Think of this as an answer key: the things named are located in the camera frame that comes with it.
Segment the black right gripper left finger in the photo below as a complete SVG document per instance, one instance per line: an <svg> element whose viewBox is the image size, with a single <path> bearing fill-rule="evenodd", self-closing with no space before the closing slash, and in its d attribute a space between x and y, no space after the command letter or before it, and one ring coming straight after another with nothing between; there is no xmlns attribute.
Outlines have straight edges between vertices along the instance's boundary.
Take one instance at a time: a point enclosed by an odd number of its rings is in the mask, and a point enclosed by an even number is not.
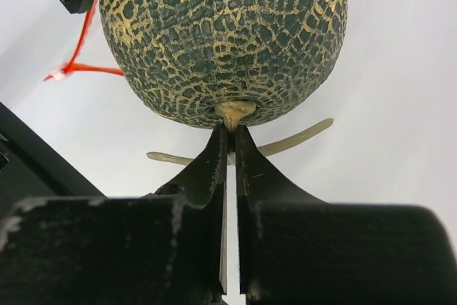
<svg viewBox="0 0 457 305"><path fill-rule="evenodd" d="M3 304L219 304L226 293L224 125L155 194L39 197L1 222Z"/></svg>

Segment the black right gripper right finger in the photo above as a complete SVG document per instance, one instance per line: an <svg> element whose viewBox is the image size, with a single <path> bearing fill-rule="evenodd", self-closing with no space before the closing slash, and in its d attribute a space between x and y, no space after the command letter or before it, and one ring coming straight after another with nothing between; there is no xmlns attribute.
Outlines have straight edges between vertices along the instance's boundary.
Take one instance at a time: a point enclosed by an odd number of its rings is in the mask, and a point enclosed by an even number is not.
<svg viewBox="0 0 457 305"><path fill-rule="evenodd" d="M454 304L443 224L411 205L329 204L233 138L240 290L248 304Z"/></svg>

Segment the green netted melon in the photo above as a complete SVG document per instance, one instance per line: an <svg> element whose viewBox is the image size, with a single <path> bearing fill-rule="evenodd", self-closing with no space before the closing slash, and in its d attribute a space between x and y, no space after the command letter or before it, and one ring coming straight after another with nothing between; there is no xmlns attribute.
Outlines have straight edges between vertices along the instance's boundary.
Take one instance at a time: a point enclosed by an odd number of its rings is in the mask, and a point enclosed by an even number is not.
<svg viewBox="0 0 457 305"><path fill-rule="evenodd" d="M348 0L99 0L104 36L145 106L199 129L258 126L333 71Z"/></svg>

